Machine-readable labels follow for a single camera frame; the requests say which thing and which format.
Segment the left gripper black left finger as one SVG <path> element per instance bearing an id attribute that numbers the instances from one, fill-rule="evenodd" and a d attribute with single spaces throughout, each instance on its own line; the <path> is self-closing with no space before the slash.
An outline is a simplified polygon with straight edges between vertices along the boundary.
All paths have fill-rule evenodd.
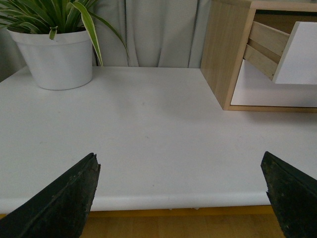
<path id="1" fill-rule="evenodd" d="M 95 197 L 101 166 L 90 153 L 0 220 L 2 238 L 78 238 Z"/>

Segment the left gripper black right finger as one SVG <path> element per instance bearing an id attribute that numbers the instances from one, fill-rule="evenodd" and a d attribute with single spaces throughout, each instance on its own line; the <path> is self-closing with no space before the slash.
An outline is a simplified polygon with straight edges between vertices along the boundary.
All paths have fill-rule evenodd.
<path id="1" fill-rule="evenodd" d="M 317 236 L 317 180 L 266 151 L 267 196 L 286 238 Z"/>

